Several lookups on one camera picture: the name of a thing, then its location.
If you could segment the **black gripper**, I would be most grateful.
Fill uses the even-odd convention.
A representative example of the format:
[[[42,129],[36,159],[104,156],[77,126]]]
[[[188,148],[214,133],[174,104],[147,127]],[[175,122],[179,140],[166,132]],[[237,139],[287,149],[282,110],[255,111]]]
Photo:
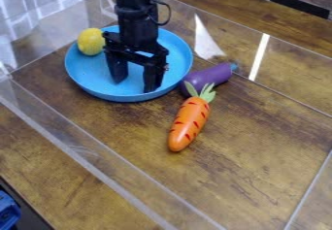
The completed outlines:
[[[138,9],[116,6],[117,32],[103,32],[103,52],[108,72],[115,83],[128,76],[128,62],[144,67],[144,93],[154,91],[162,84],[167,71],[166,50],[158,43],[158,27],[167,21],[158,21],[158,7],[144,5]]]

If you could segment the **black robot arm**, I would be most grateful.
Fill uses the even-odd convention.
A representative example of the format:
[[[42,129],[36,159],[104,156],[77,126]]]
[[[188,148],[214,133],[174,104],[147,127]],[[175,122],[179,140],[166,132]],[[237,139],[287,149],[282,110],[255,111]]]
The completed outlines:
[[[162,84],[167,70],[168,50],[158,44],[158,27],[168,22],[158,21],[159,0],[115,0],[119,32],[104,31],[103,53],[112,80],[120,83],[128,76],[128,63],[144,67],[144,93]]]

